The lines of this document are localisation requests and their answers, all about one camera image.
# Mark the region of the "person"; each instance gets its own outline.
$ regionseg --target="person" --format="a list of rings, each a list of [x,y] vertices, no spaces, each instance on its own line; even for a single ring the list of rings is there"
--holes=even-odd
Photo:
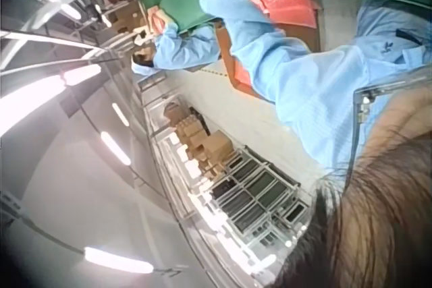
[[[429,83],[376,98],[348,185],[341,185],[344,169],[317,184],[307,229],[268,288],[432,287],[431,23],[413,7],[366,0],[350,44],[310,54],[276,33],[249,0],[200,1],[224,19],[232,53],[282,121],[303,141],[320,142],[308,142],[309,150],[321,146],[333,158],[344,156],[338,143],[352,133],[355,89],[411,69],[429,76]],[[315,128],[308,125],[315,120]]]
[[[328,169],[350,160],[354,91],[431,62],[431,11],[397,1],[365,0],[354,40],[322,53],[285,37],[251,0],[200,0],[200,5],[223,19],[231,53],[249,72],[254,90],[275,104],[280,121]],[[374,104],[359,148],[387,101],[388,96]]]
[[[155,47],[145,47],[132,55],[132,71],[144,77],[161,69],[174,70],[210,64],[219,59],[220,48],[210,24],[203,24],[182,38],[178,25],[160,9],[155,15],[165,22],[162,34],[157,34]]]

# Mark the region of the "dark hair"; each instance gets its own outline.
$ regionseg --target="dark hair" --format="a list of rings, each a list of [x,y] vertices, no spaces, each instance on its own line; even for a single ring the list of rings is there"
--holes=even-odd
[[[147,60],[146,57],[142,54],[133,54],[132,59],[136,64],[143,65],[145,67],[155,67],[153,60]]]
[[[344,192],[344,172],[326,177],[268,288],[432,287],[431,153],[426,134],[357,168]]]

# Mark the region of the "white floor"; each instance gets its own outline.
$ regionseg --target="white floor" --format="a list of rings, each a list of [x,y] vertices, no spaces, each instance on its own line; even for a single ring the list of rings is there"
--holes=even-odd
[[[345,44],[355,35],[360,0],[318,0],[321,50]],[[222,129],[273,162],[310,192],[323,171],[305,153],[300,140],[284,127],[272,104],[234,90],[222,62],[195,73],[173,71],[169,82],[200,111],[210,128]]]

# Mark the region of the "light blue uniform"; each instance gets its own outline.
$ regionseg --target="light blue uniform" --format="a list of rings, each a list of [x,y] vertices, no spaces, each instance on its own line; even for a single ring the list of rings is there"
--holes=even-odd
[[[200,4],[224,20],[231,53],[249,71],[252,87],[275,103],[281,122],[292,127],[304,149],[324,167],[341,167],[350,159],[357,88],[431,62],[430,20],[405,12],[408,6],[402,3],[366,0],[358,13],[356,38],[324,53],[311,53],[301,40],[285,37],[250,0]],[[397,29],[423,45],[396,37]],[[387,100],[373,105],[360,145]]]
[[[221,54],[215,30],[209,24],[199,26],[189,37],[182,38],[177,24],[169,23],[163,34],[156,38],[155,44],[153,63],[159,69],[186,69],[210,64],[217,61]]]

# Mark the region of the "worker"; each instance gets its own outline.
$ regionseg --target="worker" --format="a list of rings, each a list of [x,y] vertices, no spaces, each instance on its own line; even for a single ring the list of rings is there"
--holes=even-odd
[[[375,99],[349,184],[341,185],[343,171],[318,182],[306,229],[291,238],[294,249],[266,287],[432,287],[431,12],[366,0],[352,42],[310,54],[249,0],[200,3],[223,18],[254,89],[325,165],[349,155],[357,88],[413,69],[429,76],[424,86]]]
[[[365,0],[355,39],[323,53],[283,35],[251,0],[200,0],[200,5],[223,19],[231,53],[249,72],[253,89],[275,104],[280,121],[325,168],[350,160],[354,91],[431,62],[431,11],[397,1]],[[375,103],[359,148],[387,100]]]
[[[132,71],[144,77],[161,69],[175,70],[210,64],[219,59],[220,48],[212,25],[203,24],[182,38],[178,25],[160,9],[155,15],[165,22],[162,34],[156,34],[155,48],[145,47],[132,55]]]

